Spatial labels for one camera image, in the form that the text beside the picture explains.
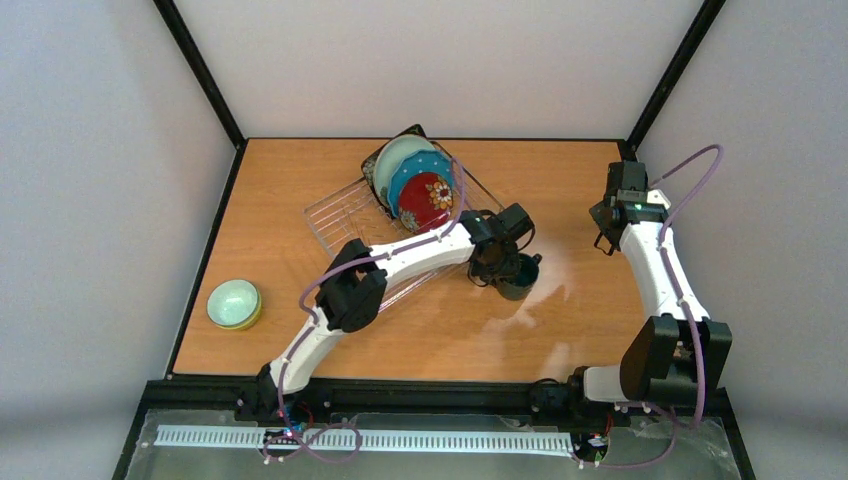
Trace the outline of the dark green cup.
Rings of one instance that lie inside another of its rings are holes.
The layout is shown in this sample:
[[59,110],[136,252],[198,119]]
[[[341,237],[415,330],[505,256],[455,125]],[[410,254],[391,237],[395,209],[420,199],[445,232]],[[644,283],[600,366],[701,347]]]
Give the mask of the dark green cup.
[[494,282],[498,293],[510,301],[524,300],[540,274],[541,254],[518,253],[507,264],[508,269]]

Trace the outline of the dark red plate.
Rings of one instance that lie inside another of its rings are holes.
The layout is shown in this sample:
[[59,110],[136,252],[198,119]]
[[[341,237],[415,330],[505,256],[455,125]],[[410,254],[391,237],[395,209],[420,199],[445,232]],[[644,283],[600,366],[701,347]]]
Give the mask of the dark red plate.
[[432,172],[413,176],[403,186],[397,200],[401,224],[415,234],[445,224],[452,208],[452,186],[444,177]]

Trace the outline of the blue polka dot plate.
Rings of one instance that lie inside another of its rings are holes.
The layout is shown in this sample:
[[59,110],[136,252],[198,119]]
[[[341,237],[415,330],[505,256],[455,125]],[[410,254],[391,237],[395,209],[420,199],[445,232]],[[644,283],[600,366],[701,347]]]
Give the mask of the blue polka dot plate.
[[416,177],[424,181],[427,200],[434,209],[453,206],[453,162],[439,150],[417,150],[406,156],[391,175],[387,200],[392,214],[399,218],[400,196]]

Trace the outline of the wire metal dish rack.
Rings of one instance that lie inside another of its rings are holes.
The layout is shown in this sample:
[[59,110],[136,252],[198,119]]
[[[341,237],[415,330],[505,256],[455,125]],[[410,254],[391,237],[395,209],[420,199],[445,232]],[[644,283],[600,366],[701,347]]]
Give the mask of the wire metal dish rack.
[[[463,210],[490,210],[499,213],[505,207],[464,164],[465,206]],[[332,259],[344,244],[360,238],[364,244],[387,244],[412,237],[400,220],[390,218],[389,212],[374,196],[371,187],[359,170],[360,178],[334,193],[307,206],[303,213],[310,230]],[[468,264],[452,265],[420,274],[387,288],[380,313],[433,279],[462,274]]]

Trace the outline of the light green round plate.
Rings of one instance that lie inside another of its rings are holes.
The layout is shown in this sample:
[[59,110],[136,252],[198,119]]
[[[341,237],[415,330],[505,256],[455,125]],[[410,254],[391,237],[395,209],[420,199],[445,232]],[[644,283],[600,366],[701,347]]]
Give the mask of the light green round plate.
[[378,200],[386,209],[390,208],[389,183],[398,166],[414,153],[435,150],[429,140],[414,134],[400,135],[383,146],[374,163],[372,184]]

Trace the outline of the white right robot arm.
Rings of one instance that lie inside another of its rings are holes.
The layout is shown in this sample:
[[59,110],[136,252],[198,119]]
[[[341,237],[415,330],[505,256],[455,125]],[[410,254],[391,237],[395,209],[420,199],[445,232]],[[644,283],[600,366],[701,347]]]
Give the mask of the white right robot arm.
[[609,164],[602,200],[589,213],[609,254],[627,259],[646,321],[616,365],[577,371],[586,400],[685,406],[701,418],[732,345],[727,324],[711,319],[678,258],[670,204],[637,161]]

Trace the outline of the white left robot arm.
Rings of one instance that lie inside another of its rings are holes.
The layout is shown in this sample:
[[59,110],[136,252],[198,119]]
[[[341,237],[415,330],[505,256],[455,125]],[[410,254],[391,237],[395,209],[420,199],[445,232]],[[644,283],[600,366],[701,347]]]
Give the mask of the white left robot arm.
[[248,420],[286,417],[285,398],[302,391],[342,336],[369,326],[384,297],[400,283],[445,267],[466,264],[484,285],[515,280],[521,270],[519,240],[535,225],[514,203],[493,213],[466,210],[446,224],[389,244],[347,242],[325,273],[306,288],[307,319],[275,359],[263,365],[239,394],[236,416]]

